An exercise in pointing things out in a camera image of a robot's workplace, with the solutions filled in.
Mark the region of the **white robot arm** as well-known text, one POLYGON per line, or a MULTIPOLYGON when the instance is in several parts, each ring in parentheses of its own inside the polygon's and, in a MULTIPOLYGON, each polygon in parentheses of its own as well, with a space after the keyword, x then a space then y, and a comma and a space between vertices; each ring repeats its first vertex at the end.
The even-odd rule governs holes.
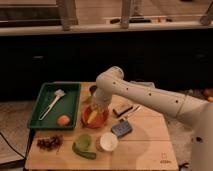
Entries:
POLYGON ((190 95, 144 86, 124 80, 124 72, 113 66, 96 78, 93 96, 98 107, 106 108, 114 94, 176 118, 194 129, 190 169, 213 171, 213 103, 190 95))

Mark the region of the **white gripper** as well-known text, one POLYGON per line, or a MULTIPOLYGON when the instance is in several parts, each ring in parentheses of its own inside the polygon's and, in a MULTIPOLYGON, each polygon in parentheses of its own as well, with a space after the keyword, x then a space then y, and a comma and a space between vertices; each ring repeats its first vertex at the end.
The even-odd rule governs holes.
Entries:
POLYGON ((93 94, 92 102, 99 109, 106 109, 111 103, 111 94, 97 88, 93 94))

